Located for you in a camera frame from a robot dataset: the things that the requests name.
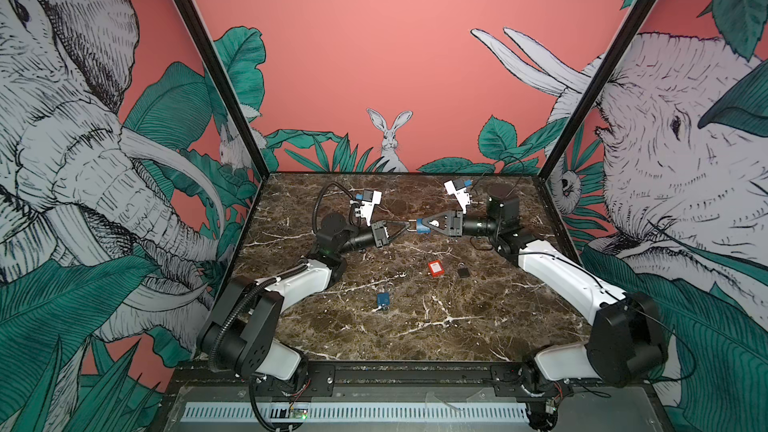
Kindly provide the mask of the red padlock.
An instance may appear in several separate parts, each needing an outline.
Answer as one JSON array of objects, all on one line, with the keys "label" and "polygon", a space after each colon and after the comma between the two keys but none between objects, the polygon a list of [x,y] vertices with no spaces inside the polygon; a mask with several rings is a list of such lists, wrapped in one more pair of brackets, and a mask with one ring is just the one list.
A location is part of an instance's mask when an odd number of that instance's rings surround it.
[{"label": "red padlock", "polygon": [[445,268],[440,260],[428,263],[429,275],[433,278],[441,277],[445,274]]}]

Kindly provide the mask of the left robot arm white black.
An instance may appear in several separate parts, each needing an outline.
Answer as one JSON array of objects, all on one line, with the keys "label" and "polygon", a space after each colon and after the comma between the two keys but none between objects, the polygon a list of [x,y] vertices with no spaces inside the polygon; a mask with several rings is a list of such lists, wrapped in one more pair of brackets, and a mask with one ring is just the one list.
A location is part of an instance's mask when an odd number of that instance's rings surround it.
[{"label": "left robot arm white black", "polygon": [[331,213],[321,221],[308,254],[296,264],[259,280],[231,279],[197,338],[208,368],[245,379],[271,378],[284,395],[299,395],[310,382],[308,359],[276,338],[281,315],[335,285],[346,271],[346,253],[382,248],[393,237],[384,220],[362,227]]}]

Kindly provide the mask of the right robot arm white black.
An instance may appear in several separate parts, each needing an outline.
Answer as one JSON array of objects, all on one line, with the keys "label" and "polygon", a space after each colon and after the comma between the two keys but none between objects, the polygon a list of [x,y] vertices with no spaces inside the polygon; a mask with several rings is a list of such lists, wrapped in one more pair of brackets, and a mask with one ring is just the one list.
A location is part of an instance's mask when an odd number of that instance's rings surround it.
[{"label": "right robot arm white black", "polygon": [[512,191],[493,187],[480,217],[452,210],[420,218],[416,227],[449,237],[487,238],[501,257],[549,286],[589,323],[587,341],[545,347],[524,362],[517,381],[529,396],[542,397],[549,387],[572,379],[624,387],[667,361],[657,304],[644,293],[608,284],[536,238],[523,227],[520,201]]}]

